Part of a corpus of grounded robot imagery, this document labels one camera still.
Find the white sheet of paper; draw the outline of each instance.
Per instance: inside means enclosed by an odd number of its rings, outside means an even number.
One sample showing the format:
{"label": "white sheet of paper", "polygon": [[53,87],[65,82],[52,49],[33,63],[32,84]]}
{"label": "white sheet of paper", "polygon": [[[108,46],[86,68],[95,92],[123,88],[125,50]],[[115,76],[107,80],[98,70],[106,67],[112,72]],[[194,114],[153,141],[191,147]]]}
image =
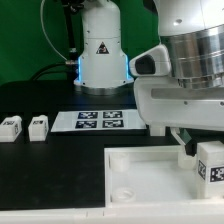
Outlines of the white sheet of paper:
{"label": "white sheet of paper", "polygon": [[73,111],[59,112],[51,132],[134,129],[146,129],[137,110]]}

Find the cable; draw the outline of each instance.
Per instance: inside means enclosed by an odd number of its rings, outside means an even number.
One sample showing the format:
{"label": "cable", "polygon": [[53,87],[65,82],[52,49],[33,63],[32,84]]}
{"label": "cable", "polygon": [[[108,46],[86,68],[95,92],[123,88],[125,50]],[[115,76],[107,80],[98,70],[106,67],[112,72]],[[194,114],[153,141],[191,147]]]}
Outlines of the cable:
{"label": "cable", "polygon": [[59,73],[67,73],[68,71],[67,70],[62,70],[62,71],[49,71],[49,72],[42,72],[40,73],[39,75],[37,75],[35,77],[35,79],[33,79],[32,81],[36,81],[38,80],[41,76],[43,75],[48,75],[48,74],[59,74]]}
{"label": "cable", "polygon": [[63,7],[64,11],[64,16],[65,16],[65,23],[66,23],[66,28],[67,28],[67,33],[68,33],[68,43],[69,43],[69,48],[76,48],[75,46],[75,38],[74,38],[74,32],[73,32],[73,26],[72,26],[72,18],[71,18],[71,11],[70,8],[68,7],[68,3],[65,3],[65,0],[61,0],[61,4]]}
{"label": "cable", "polygon": [[59,67],[59,66],[65,66],[65,63],[64,62],[54,63],[51,65],[47,65],[44,68],[41,68],[30,78],[30,81],[37,80],[40,76],[42,76],[41,75],[42,73],[46,72],[47,70],[49,70],[51,68],[55,68],[55,67]]}
{"label": "cable", "polygon": [[67,58],[64,57],[55,47],[54,45],[52,44],[52,42],[50,41],[48,35],[47,35],[47,32],[45,30],[45,26],[44,26],[44,5],[45,5],[45,2],[46,0],[42,0],[41,2],[41,6],[40,6],[40,21],[41,21],[41,27],[42,27],[42,30],[43,30],[43,33],[44,33],[44,36],[47,40],[47,42],[49,43],[49,45],[52,47],[52,49],[61,57],[63,58],[64,60],[67,61]]}

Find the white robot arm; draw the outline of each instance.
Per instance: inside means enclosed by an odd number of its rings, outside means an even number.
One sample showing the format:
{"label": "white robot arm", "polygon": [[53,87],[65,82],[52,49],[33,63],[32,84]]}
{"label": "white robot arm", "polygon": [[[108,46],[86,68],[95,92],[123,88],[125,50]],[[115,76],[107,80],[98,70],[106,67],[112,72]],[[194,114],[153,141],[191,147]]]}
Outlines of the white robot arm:
{"label": "white robot arm", "polygon": [[133,78],[121,49],[120,10],[112,1],[86,0],[82,10],[84,52],[75,86],[94,95],[117,93]]}
{"label": "white robot arm", "polygon": [[224,131],[224,1],[154,3],[161,43],[130,62],[141,117],[152,127]]}

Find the circular hole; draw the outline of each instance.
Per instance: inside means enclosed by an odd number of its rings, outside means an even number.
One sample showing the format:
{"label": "circular hole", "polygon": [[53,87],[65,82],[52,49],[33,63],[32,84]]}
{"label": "circular hole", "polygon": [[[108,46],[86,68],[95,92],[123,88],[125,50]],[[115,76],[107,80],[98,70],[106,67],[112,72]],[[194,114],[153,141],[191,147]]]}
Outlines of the circular hole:
{"label": "circular hole", "polygon": [[136,200],[135,192],[130,188],[119,188],[112,194],[113,202],[130,203]]}
{"label": "circular hole", "polygon": [[179,26],[182,22],[183,22],[182,19],[177,19],[177,20],[173,23],[173,25],[174,25],[174,26]]}

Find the warning label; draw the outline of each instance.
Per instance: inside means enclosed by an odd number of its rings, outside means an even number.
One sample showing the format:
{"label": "warning label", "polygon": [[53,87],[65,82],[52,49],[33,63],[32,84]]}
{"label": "warning label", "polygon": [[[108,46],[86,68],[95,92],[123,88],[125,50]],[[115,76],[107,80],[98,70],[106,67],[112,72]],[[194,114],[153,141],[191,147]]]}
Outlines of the warning label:
{"label": "warning label", "polygon": [[106,45],[104,44],[104,42],[102,42],[102,44],[100,45],[99,49],[96,52],[97,54],[109,54],[109,51],[107,50]]}

